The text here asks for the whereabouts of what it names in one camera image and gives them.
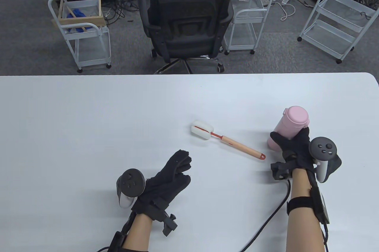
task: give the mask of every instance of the blue cloth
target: blue cloth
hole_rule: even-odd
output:
[[[86,17],[86,15],[84,13],[82,13],[79,9],[72,10],[72,13],[75,14],[76,17]],[[67,18],[73,18],[72,14],[69,13]],[[79,33],[84,32],[84,30],[82,28],[76,28],[76,31]]]

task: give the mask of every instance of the white sponge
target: white sponge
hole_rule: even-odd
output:
[[[214,128],[211,125],[199,120],[194,121],[191,125],[191,132],[205,140],[209,140],[211,138],[211,132],[213,131]]]

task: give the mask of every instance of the hand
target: hand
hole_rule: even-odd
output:
[[[309,153],[309,128],[301,129],[300,132],[289,140],[279,133],[271,132],[270,137],[283,151],[283,158],[287,162],[292,162],[295,168],[313,169],[313,157]]]
[[[191,161],[187,151],[177,151],[157,175],[146,181],[144,192],[131,210],[146,214],[152,220],[164,221],[169,203],[191,182],[190,176],[183,174],[191,168]]]

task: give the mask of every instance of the chair wheel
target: chair wheel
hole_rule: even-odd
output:
[[[217,64],[217,72],[222,73],[225,71],[223,64]]]
[[[155,49],[151,50],[151,57],[156,58],[157,57],[157,51]]]

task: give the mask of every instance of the pink water bottle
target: pink water bottle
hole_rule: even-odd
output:
[[[302,128],[306,128],[308,125],[309,116],[307,111],[300,106],[291,106],[284,110],[283,117],[278,125],[276,125],[274,131],[283,137],[292,139]],[[268,139],[267,144],[273,151],[281,151],[279,145],[272,138]]]

